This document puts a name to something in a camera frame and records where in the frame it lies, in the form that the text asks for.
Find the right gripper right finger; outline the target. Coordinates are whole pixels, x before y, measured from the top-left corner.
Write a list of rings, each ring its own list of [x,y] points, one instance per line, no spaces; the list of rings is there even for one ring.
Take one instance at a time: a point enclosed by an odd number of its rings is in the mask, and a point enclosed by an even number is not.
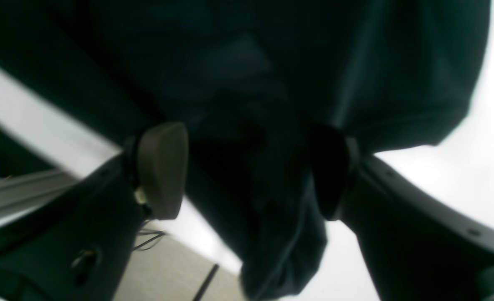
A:
[[[316,197],[358,240],[382,301],[494,301],[494,229],[442,204],[353,137],[310,126]]]

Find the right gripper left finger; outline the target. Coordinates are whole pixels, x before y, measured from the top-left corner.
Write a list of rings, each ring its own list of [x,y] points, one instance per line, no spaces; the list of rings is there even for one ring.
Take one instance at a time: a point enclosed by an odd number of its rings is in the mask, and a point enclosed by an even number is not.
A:
[[[165,122],[51,202],[0,227],[0,298],[110,301],[147,220],[178,217],[188,133]]]

